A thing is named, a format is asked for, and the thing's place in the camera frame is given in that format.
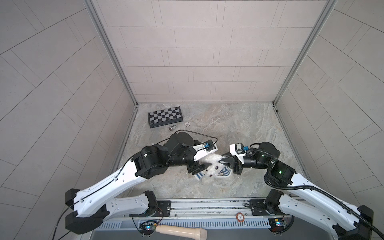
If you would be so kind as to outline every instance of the folding chess board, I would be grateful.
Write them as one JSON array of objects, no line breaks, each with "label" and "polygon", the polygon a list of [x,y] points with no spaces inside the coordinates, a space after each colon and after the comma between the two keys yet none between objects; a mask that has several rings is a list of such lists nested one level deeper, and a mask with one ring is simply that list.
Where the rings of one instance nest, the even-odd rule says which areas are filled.
[{"label": "folding chess board", "polygon": [[183,115],[180,107],[168,108],[148,113],[149,128],[182,122]]}]

